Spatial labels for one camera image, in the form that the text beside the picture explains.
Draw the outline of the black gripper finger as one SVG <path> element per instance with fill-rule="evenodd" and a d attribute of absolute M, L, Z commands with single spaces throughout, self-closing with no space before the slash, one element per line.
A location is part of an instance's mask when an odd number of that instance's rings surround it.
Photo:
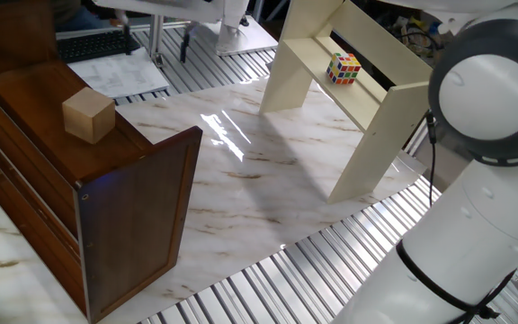
<path fill-rule="evenodd" d="M 184 63 L 186 61 L 186 54 L 187 54 L 187 50 L 189 48 L 189 43 L 190 43 L 190 39 L 191 39 L 191 31 L 192 31 L 192 26 L 189 24 L 184 30 L 183 40 L 182 40 L 181 47 L 180 47 L 180 61 L 182 63 Z"/>
<path fill-rule="evenodd" d="M 126 12 L 121 9 L 115 10 L 115 15 L 118 21 L 121 23 L 123 28 L 123 36 L 125 41 L 125 54 L 130 55 L 131 54 L 131 47 L 130 47 L 130 20 L 127 16 Z"/>

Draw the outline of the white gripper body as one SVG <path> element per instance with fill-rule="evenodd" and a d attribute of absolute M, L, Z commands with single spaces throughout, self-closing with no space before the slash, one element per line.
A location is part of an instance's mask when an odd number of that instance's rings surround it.
<path fill-rule="evenodd" d="M 142 14 L 214 23 L 223 15 L 223 0 L 94 0 L 94 4 Z"/>

